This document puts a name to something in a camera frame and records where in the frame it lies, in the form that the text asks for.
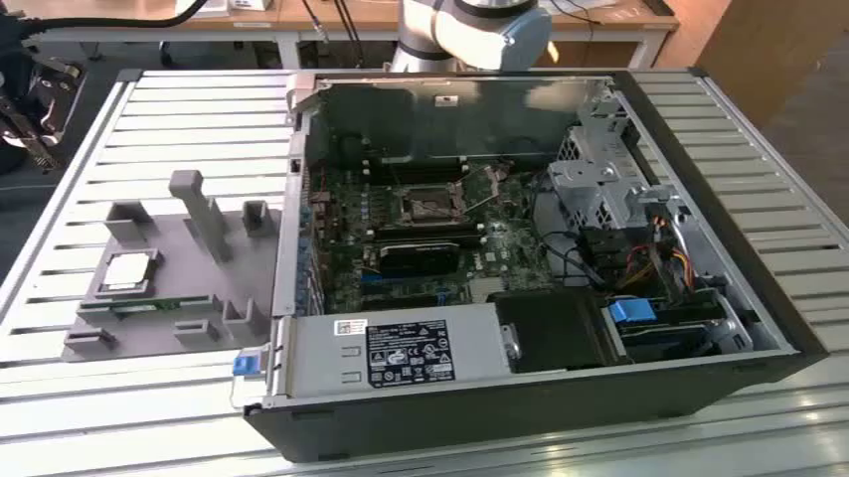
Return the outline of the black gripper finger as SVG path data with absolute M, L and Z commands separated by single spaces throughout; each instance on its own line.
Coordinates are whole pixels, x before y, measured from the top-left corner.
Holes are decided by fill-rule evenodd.
M 7 95 L 2 96 L 2 118 L 6 126 L 3 130 L 5 138 L 21 142 L 22 147 L 29 151 L 35 164 L 43 171 L 54 171 L 57 169 L 57 159 L 47 148 L 42 135 Z

